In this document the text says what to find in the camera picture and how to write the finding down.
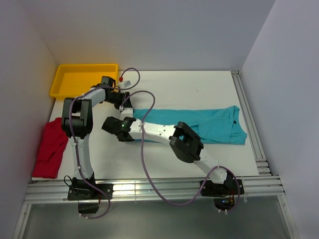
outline teal shirt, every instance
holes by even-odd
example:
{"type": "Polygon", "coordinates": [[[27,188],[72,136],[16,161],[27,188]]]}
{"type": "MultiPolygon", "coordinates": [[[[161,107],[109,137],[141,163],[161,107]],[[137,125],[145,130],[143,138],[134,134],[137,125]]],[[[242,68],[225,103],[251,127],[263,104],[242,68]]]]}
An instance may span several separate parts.
{"type": "MultiPolygon", "coordinates": [[[[147,109],[134,110],[133,117],[142,119],[147,109]]],[[[239,124],[239,108],[217,110],[151,110],[145,121],[164,125],[185,122],[203,143],[245,144],[247,134],[239,124]]]]}

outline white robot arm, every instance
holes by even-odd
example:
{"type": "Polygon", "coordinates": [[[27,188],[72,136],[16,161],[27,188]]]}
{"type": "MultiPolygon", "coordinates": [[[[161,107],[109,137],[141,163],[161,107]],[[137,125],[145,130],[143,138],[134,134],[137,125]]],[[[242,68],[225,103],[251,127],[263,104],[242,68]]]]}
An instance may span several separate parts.
{"type": "MultiPolygon", "coordinates": [[[[119,141],[133,141],[142,138],[142,122],[139,119],[125,117],[119,120],[108,117],[102,129],[115,134],[119,141]]],[[[186,163],[194,163],[205,174],[214,166],[218,166],[215,160],[204,148],[200,137],[185,123],[177,125],[161,125],[155,123],[143,123],[145,139],[170,145],[178,159],[186,163]]],[[[213,183],[223,184],[226,180],[225,169],[218,168],[211,175],[213,183]]]]}

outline purple cable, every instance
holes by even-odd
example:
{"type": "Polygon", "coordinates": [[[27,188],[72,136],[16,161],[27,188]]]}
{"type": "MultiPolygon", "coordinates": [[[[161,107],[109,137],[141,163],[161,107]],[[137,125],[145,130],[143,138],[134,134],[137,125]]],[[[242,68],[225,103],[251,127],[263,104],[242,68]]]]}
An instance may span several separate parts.
{"type": "MultiPolygon", "coordinates": [[[[197,191],[197,193],[195,194],[195,196],[194,196],[192,199],[190,199],[189,201],[185,202],[185,203],[182,203],[182,204],[174,203],[174,202],[172,202],[172,201],[166,199],[166,198],[159,192],[159,190],[156,188],[155,184],[153,183],[153,181],[152,181],[152,179],[151,179],[151,177],[150,177],[150,175],[149,175],[149,173],[148,173],[148,171],[147,171],[147,169],[146,169],[146,165],[145,165],[145,161],[144,161],[144,138],[145,138],[145,130],[144,130],[143,122],[144,122],[146,116],[149,114],[149,112],[153,109],[153,107],[154,107],[154,105],[155,105],[155,96],[154,96],[154,94],[153,94],[152,92],[150,92],[150,91],[144,91],[144,90],[142,90],[142,91],[135,91],[134,93],[132,93],[131,95],[129,95],[129,96],[123,101],[122,106],[124,105],[124,103],[125,103],[131,96],[133,96],[133,95],[135,95],[135,94],[137,94],[137,93],[148,93],[148,94],[150,94],[150,95],[153,97],[153,103],[152,103],[151,107],[149,108],[149,110],[145,113],[145,115],[144,115],[143,118],[141,119],[141,122],[142,122],[142,125],[141,125],[141,129],[142,129],[141,161],[142,161],[142,166],[143,166],[143,170],[144,170],[144,172],[145,172],[145,175],[146,175],[148,181],[150,182],[150,185],[152,186],[152,188],[153,188],[154,191],[156,192],[156,194],[157,194],[164,202],[167,202],[167,203],[169,203],[169,204],[171,204],[171,205],[173,205],[173,206],[177,206],[177,207],[187,206],[187,205],[191,204],[192,202],[194,202],[195,199],[199,196],[199,194],[200,194],[201,190],[203,189],[203,187],[204,187],[206,181],[209,179],[210,174],[211,174],[215,169],[217,169],[217,168],[223,168],[223,169],[225,169],[226,171],[228,171],[228,172],[233,176],[233,178],[235,179],[236,186],[237,186],[237,190],[238,190],[238,191],[237,191],[237,192],[238,192],[237,201],[239,201],[239,198],[240,198],[240,188],[239,188],[239,184],[238,184],[238,181],[237,181],[237,179],[236,179],[236,176],[234,175],[234,173],[233,173],[232,171],[230,171],[228,168],[226,168],[226,167],[224,167],[224,166],[215,166],[215,167],[213,167],[213,168],[208,172],[208,174],[206,175],[206,177],[205,177],[203,183],[201,184],[201,186],[200,186],[199,190],[197,191]]],[[[235,203],[235,205],[234,205],[230,210],[228,210],[228,212],[230,212],[231,210],[233,210],[233,209],[237,206],[237,204],[238,204],[238,202],[235,203]]]]}
{"type": "Polygon", "coordinates": [[[120,90],[130,90],[130,89],[134,88],[134,87],[140,82],[140,79],[141,79],[140,72],[139,72],[136,68],[134,68],[134,67],[130,67],[130,68],[124,70],[124,71],[122,72],[122,74],[121,74],[121,77],[123,77],[124,74],[125,74],[125,72],[127,72],[127,71],[129,71],[129,70],[134,70],[134,71],[137,72],[137,74],[138,74],[138,76],[139,76],[138,81],[137,81],[133,86],[128,87],[128,88],[125,88],[125,89],[121,89],[121,88],[120,88],[120,90]]]}

